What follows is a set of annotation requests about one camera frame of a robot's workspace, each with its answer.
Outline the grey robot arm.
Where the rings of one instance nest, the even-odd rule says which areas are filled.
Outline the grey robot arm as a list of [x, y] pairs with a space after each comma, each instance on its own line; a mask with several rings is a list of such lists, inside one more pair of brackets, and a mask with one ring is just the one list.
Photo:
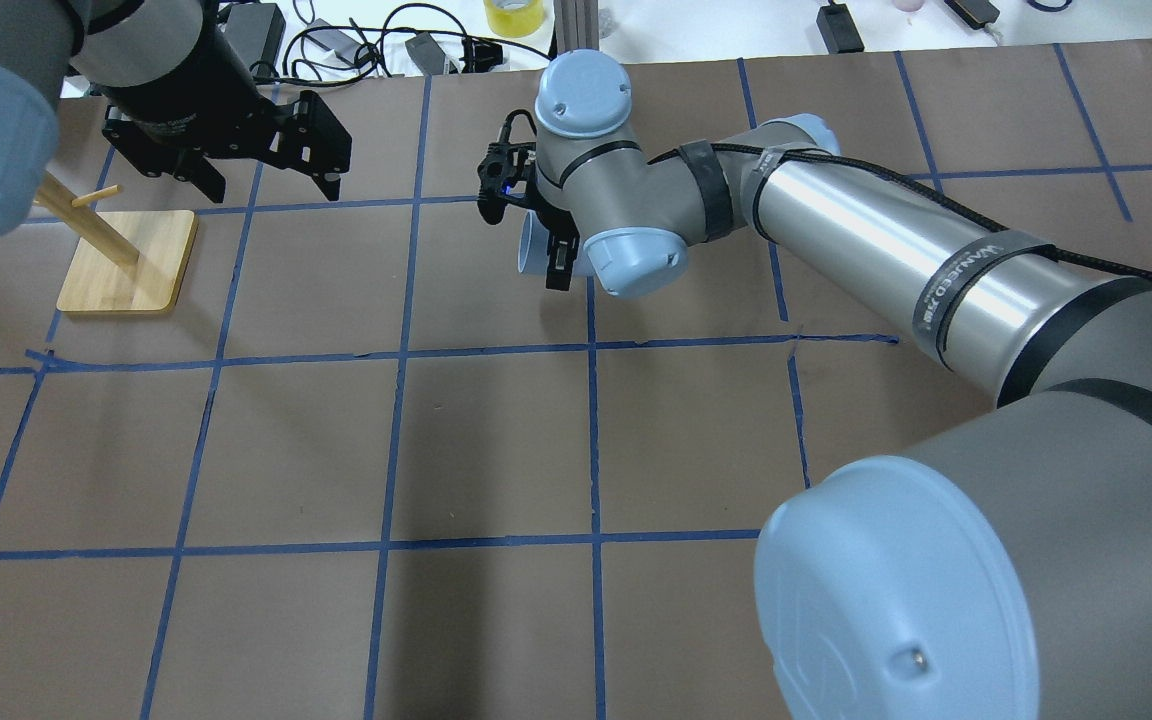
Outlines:
[[109, 101], [103, 135], [143, 176], [223, 200], [215, 161], [251, 159], [338, 200], [353, 138], [320, 94], [275, 104], [215, 1], [0, 1], [0, 236], [29, 215], [60, 138], [69, 70]]
[[828, 310], [992, 409], [847, 462], [772, 511], [755, 597], [795, 719], [1152, 719], [1152, 272], [996, 222], [846, 156], [813, 114], [649, 158], [617, 60], [550, 61], [509, 152], [520, 272], [641, 300], [751, 232]]

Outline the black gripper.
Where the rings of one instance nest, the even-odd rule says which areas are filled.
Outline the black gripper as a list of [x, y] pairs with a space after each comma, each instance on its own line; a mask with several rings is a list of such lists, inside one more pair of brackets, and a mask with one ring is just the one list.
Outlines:
[[325, 200], [340, 197], [340, 176], [351, 169], [353, 136], [311, 90], [276, 104], [262, 94], [247, 108], [196, 109], [175, 120], [136, 120], [111, 105], [103, 136], [147, 176], [174, 176], [207, 200], [223, 200], [223, 174], [211, 160], [253, 159], [311, 179]]
[[579, 228], [570, 210], [559, 209], [556, 202], [543, 194], [545, 179], [536, 172], [525, 172], [521, 183], [525, 184], [524, 209], [535, 213], [536, 219], [525, 220], [521, 232], [521, 245], [532, 242], [532, 228], [543, 225], [550, 233], [547, 240], [547, 266], [545, 288], [554, 291], [570, 291], [575, 264], [579, 260]]

